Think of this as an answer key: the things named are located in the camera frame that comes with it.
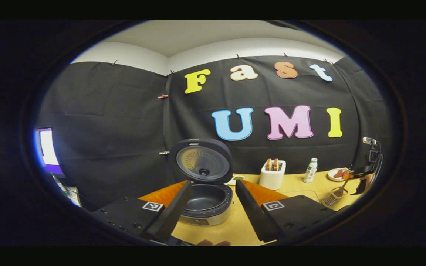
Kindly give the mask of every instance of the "finger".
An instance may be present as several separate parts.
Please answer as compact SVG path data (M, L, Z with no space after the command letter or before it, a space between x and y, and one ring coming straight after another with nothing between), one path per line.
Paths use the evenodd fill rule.
M213 242L205 239L197 244L197 246L213 246Z
M229 241L223 241L216 244L215 246L231 246L231 243Z

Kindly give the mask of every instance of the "white wall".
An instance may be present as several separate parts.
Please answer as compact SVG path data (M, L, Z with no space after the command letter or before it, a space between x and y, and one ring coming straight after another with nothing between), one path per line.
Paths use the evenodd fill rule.
M276 38L244 38L196 47L171 57L142 47L120 42L101 42L78 56L76 62L108 62L132 66L161 75L170 71L214 62L222 59L261 55L284 55L306 57L336 62L343 56L323 47L306 42Z

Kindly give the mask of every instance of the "bottle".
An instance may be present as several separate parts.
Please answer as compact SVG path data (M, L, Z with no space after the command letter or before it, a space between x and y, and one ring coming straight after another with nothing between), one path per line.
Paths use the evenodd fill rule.
M315 173L317 172L318 163L316 158L312 158L310 164L307 167L307 171L305 173L305 177L303 182L310 183L313 181L313 177L315 177Z

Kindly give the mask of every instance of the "yellow tabletop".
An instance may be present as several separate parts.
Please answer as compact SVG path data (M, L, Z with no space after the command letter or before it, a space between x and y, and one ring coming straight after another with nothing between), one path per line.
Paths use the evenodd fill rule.
M330 180L327 174L328 171L317 172L311 183L303 182L305 174L285 175L281 188L276 191L289 197L304 195L320 202L332 189L343 185L343 182ZM246 177L245 180L259 184L259 175L243 176ZM349 180L345 187L349 193L334 204L331 209L337 211L358 199L360 195L350 195L356 191L358 185L359 179ZM265 244L257 238L246 212L236 195L235 187L230 187L233 190L233 203L231 205L230 217L225 222L214 226L199 226L178 222L172 232L172 236L193 244L197 244L204 239L213 242L213 244L229 241L232 246L260 246Z

